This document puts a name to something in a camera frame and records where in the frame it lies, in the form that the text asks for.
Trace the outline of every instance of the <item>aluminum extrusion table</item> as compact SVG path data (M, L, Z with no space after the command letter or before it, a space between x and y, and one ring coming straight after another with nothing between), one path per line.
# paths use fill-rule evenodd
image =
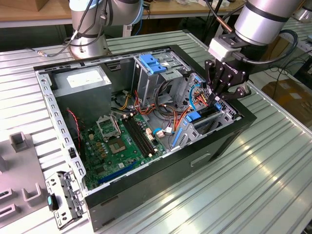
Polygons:
M290 18L287 23L284 25L283 29L293 30L298 34L299 42L297 47L300 48L302 51L307 52L312 50L312 42L307 40L308 35L312 35L312 22L311 23L301 23L294 18ZM282 38L288 40L292 43L293 38L289 34L281 34Z
M113 53L178 44L202 66L211 58L205 45L182 31L108 44ZM12 132L30 133L45 178L67 165L32 67L68 60L68 51L53 59L27 50L0 53L0 140ZM241 102L257 120L223 156L97 233L300 233L312 218L312 133L250 86L252 95ZM22 232L58 229L45 207L0 230ZM91 233L92 227L84 214L62 232Z

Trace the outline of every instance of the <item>sticker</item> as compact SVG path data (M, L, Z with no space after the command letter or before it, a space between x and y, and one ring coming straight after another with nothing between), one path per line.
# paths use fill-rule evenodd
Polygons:
M280 83L279 84L282 88L284 88L284 89L290 89L291 87L288 85L288 84L286 84L286 83Z
M301 99L302 97L298 93L291 93L290 94L294 99Z
M172 128L171 128L171 127L167 127L167 128L165 129L165 132L171 133L171 132L172 132Z
M67 81L72 88L83 86L86 84L92 84L96 82L103 81L103 78L98 73L98 71L84 72L76 75L71 75L67 77Z

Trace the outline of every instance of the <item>blue plastic clip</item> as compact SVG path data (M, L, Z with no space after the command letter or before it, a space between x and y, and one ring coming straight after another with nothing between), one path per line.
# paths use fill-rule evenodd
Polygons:
M167 70L166 67L160 65L158 60L154 58L152 55L140 55L140 61L144 64L144 66L150 71L152 74L165 72Z
M197 111L193 111L186 116L187 121L192 122L195 119L200 118L200 114Z
M219 111L221 111L222 106L221 106L219 103L216 103L214 106L215 106Z

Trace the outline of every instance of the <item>blue pcie slot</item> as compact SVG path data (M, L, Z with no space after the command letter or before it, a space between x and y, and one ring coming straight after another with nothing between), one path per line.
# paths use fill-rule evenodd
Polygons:
M112 180L112 179L114 179L114 178L116 178L116 177L122 175L122 174L125 174L125 173L128 172L128 171L131 171L131 170L133 169L133 166L134 166L136 163L137 163L137 161L131 163L129 166L126 166L125 168L122 168L121 170L119 170L119 171L117 171L117 172L114 172L114 173L112 173L112 174L110 174L110 175L108 175L108 176L106 176L106 177L104 177L104 178L102 178L102 179L99 179L99 180L97 181L97 183L98 183L98 184L105 183L105 182L107 182L107 181L110 181L110 180Z

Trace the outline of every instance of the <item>metal bracket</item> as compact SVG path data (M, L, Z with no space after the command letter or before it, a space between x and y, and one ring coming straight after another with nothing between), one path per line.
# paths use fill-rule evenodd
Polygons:
M57 172L45 183L48 193L55 196L58 203L54 218L59 230L82 217L84 202L79 200L78 195L81 192L73 172Z

